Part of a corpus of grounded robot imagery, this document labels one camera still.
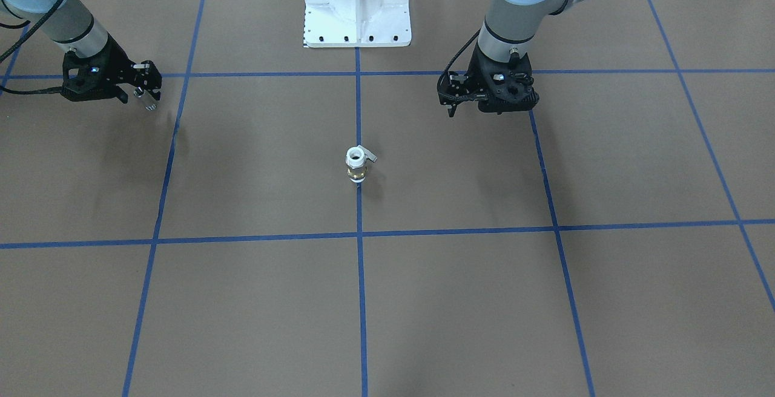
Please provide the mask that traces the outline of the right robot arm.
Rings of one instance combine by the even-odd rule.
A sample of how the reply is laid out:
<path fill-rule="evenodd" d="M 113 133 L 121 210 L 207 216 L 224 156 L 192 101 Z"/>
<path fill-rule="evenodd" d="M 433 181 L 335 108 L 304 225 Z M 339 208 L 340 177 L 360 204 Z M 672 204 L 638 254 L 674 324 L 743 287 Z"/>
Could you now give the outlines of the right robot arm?
<path fill-rule="evenodd" d="M 26 96 L 60 94 L 72 102 L 118 99 L 128 102 L 123 85 L 147 110 L 155 110 L 161 98 L 162 75 L 152 61 L 136 63 L 128 58 L 114 37 L 97 21 L 81 0 L 2 0 L 2 14 L 19 20 L 25 33 L 2 53 L 11 57 L 36 32 L 45 33 L 64 51 L 62 83 L 25 91 Z"/>

